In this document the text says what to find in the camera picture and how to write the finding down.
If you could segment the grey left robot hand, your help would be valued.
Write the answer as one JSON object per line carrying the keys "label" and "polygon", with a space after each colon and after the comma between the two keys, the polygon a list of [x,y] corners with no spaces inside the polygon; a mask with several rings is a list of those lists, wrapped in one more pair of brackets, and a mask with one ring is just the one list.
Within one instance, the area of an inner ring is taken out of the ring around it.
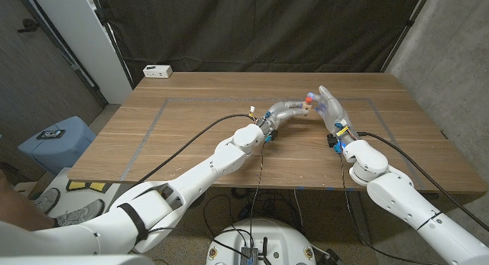
{"label": "grey left robot hand", "polygon": [[263,131],[264,136],[267,137],[293,116],[308,114],[309,109],[304,107],[303,102],[278,102],[272,105],[262,118],[257,120],[256,125]]}

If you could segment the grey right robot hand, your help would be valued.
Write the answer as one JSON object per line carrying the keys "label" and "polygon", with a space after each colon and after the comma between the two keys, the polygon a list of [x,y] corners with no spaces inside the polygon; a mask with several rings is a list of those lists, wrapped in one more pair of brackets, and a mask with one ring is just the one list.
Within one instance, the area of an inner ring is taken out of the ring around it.
{"label": "grey right robot hand", "polygon": [[325,86],[319,87],[319,94],[309,92],[307,97],[317,102],[315,111],[322,117],[331,134],[339,136],[344,144],[358,139],[358,133],[354,130],[347,111]]}

